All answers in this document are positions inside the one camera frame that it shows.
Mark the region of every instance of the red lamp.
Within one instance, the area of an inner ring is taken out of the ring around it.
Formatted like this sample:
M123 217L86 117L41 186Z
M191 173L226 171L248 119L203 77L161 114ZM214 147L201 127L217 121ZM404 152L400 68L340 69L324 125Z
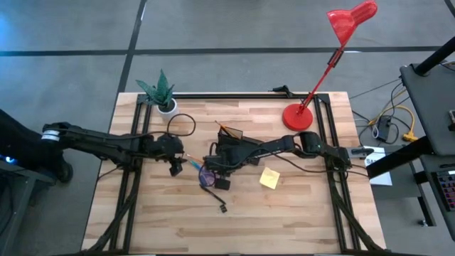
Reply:
M378 10L378 5L374 0L367 0L357 5L352 10L333 10L327 13L328 20L330 21L332 28L338 37L341 47L333 53L331 59L328 62L326 71L322 75L321 79L311 91L308 97L301 104L291 104L287 106L283 111L283 123L288 129L293 131L301 131L308 129L313 122L313 114L308 108L314 93L318 90L319 85L328 75L328 72L336 66L336 63L340 60L343 55L343 49L349 38L354 34L355 29L364 21L373 17Z

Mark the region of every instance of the white pot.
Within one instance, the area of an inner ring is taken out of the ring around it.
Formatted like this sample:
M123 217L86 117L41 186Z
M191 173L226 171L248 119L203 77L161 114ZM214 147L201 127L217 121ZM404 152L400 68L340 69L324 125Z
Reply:
M175 116L176 114L179 113L177 101L176 101L175 99L172 99L172 101L173 101L173 103L174 103L174 106L173 106L173 109L172 109L171 111L169 111L169 112L162 112L162 111L159 109L159 107L156 106L156 108L157 108L159 114L161 115L161 117L163 118L163 121L164 121L165 123L168 123L169 120L170 120L173 116Z

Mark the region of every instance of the red lamp shade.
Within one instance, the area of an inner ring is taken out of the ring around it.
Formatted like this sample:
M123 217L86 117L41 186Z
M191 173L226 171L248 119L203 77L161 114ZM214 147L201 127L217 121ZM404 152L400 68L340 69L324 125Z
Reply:
M357 26L373 17L378 10L378 5L373 0L364 1L352 10L333 10L327 17L338 37L341 47L344 47L353 35Z

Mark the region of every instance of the white paper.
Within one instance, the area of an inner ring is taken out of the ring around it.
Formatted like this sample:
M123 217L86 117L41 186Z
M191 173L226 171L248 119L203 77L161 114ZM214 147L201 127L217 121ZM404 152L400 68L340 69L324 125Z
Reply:
M385 156L384 148L375 147L375 146L364 146L364 147L366 149L374 150L373 153L369 154L365 158L365 166L369 166L370 164L376 162L377 160L379 160ZM391 186L392 179L390 178L390 172L386 172L384 174L379 175L378 177L370 179L370 184Z

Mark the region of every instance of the potted plant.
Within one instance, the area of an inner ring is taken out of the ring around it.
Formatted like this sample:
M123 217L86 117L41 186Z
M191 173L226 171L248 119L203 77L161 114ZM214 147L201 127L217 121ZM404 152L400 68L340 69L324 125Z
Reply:
M144 81L140 80L136 80L136 82L147 94L147 103L157 106L158 112L161 117L163 117L163 120L169 121L173 116L178 114L177 101L172 98L172 88L174 85L169 87L168 80L164 75L163 70L161 70L156 86L147 85Z

